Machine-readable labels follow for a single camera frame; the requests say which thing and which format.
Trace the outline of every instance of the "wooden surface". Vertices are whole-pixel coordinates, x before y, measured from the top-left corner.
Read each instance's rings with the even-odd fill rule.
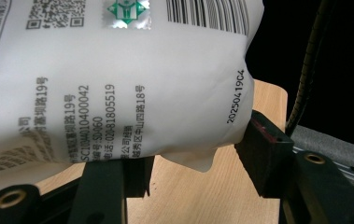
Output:
[[[284,130],[287,93],[255,80],[254,109]],[[75,164],[37,185],[42,193],[81,176]],[[278,223],[279,200],[258,196],[233,146],[219,148],[206,173],[157,156],[150,197],[128,199],[128,221],[135,223]]]

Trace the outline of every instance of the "black background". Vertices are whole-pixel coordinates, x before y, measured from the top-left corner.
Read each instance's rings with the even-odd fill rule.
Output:
[[[267,0],[247,53],[256,79],[288,92],[292,110],[319,0]],[[299,123],[354,144],[354,1],[339,0],[321,45],[314,86]]]

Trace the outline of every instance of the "plastic packaging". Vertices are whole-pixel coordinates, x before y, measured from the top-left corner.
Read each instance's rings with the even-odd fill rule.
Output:
[[[73,162],[199,171],[241,140],[262,1],[0,0],[0,189]]]

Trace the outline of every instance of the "qr code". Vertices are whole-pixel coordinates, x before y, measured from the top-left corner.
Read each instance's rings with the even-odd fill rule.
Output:
[[[34,0],[26,29],[83,27],[86,0]]]

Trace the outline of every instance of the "black cable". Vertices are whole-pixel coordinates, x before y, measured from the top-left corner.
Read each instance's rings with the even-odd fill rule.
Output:
[[[302,74],[300,77],[299,89],[295,99],[295,104],[293,105],[293,109],[290,113],[285,128],[285,134],[289,137],[292,136],[293,131],[302,118],[310,98],[311,89],[313,87],[313,77],[321,49],[321,43],[330,23],[336,2],[337,0],[322,0],[319,4],[317,16],[311,28],[311,34],[308,39],[307,48],[305,50]]]

